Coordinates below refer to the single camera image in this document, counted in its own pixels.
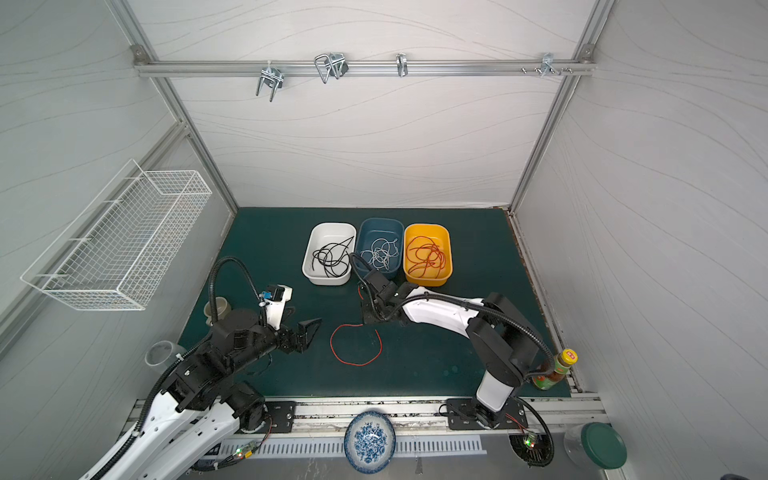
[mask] yellow bottle cap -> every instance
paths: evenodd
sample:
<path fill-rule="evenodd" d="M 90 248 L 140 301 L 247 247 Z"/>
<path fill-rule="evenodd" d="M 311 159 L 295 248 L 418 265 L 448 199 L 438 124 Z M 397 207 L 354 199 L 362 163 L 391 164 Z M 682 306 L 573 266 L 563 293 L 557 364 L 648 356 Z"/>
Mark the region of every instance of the yellow bottle cap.
<path fill-rule="evenodd" d="M 566 366 L 571 366 L 578 361 L 578 355 L 571 349 L 565 349 L 563 350 L 563 353 L 560 354 L 560 360 Z"/>

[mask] white wire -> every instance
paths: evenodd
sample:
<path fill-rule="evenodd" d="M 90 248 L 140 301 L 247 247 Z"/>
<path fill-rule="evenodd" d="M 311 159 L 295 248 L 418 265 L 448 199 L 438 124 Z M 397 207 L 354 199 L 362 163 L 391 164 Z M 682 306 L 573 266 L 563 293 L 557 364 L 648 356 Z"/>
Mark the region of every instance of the white wire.
<path fill-rule="evenodd" d="M 373 268 L 377 270 L 389 270 L 389 259 L 392 257 L 397 257 L 400 254 L 400 251 L 397 248 L 398 240 L 398 238 L 395 238 L 393 241 L 389 242 L 386 238 L 377 238 L 373 241 L 373 243 L 371 243 L 371 248 L 369 250 L 363 250 L 360 252 L 360 256 L 362 256 L 364 253 L 370 253 L 371 260 L 368 260 L 368 263 L 370 263 Z M 382 241 L 384 243 L 380 247 L 377 247 L 376 242 L 378 241 Z"/>

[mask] oval plate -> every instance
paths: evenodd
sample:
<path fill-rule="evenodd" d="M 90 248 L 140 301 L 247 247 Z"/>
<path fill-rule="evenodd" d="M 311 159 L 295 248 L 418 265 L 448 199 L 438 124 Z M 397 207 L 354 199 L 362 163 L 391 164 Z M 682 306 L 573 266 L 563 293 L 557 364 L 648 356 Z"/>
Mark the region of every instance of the oval plate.
<path fill-rule="evenodd" d="M 378 412 L 363 412 L 346 428 L 344 455 L 355 470 L 377 473 L 395 454 L 395 428 Z"/>

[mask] white wall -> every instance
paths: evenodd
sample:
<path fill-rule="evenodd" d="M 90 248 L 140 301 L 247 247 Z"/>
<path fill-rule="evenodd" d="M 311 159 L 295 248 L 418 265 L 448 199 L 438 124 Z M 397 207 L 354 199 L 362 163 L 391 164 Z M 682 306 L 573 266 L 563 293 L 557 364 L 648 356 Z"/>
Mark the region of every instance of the white wall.
<path fill-rule="evenodd" d="M 518 211 L 629 478 L 768 472 L 766 7 L 619 1 Z"/>
<path fill-rule="evenodd" d="M 0 4 L 0 311 L 61 228 L 174 124 L 127 47 L 101 0 Z M 160 167 L 213 185 L 186 140 Z M 178 338 L 227 218 L 214 193 L 144 312 L 42 304 L 0 361 L 1 477 L 77 478 L 114 443 L 156 378 L 144 352 Z"/>
<path fill-rule="evenodd" d="M 593 0 L 131 0 L 162 60 L 558 58 Z M 509 202 L 559 79 L 255 78 L 174 86 L 244 207 L 489 207 Z"/>

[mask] blue plastic bin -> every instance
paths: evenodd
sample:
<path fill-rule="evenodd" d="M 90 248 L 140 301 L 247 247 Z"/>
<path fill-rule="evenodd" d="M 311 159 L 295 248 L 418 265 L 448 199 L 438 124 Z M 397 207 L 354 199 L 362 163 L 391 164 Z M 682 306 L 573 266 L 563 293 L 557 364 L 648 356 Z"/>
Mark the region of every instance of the blue plastic bin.
<path fill-rule="evenodd" d="M 370 252 L 364 253 L 365 250 L 371 250 L 373 242 L 383 238 L 388 242 L 395 242 L 394 245 L 390 244 L 389 249 L 392 252 L 393 246 L 397 248 L 397 254 L 392 255 L 389 258 L 389 268 L 385 268 L 381 264 L 373 265 L 379 272 L 383 273 L 388 279 L 393 279 L 397 275 L 397 271 L 400 270 L 402 265 L 402 249 L 403 249 L 403 235 L 405 234 L 405 228 L 402 223 L 392 218 L 369 218 L 362 222 L 360 228 L 357 231 L 357 241 L 355 243 L 355 253 L 362 256 L 369 263 L 372 263 L 372 255 Z M 376 242 L 375 247 L 382 247 L 383 241 Z M 360 273 L 367 273 L 368 268 L 362 265 L 360 262 L 356 262 L 360 270 Z"/>

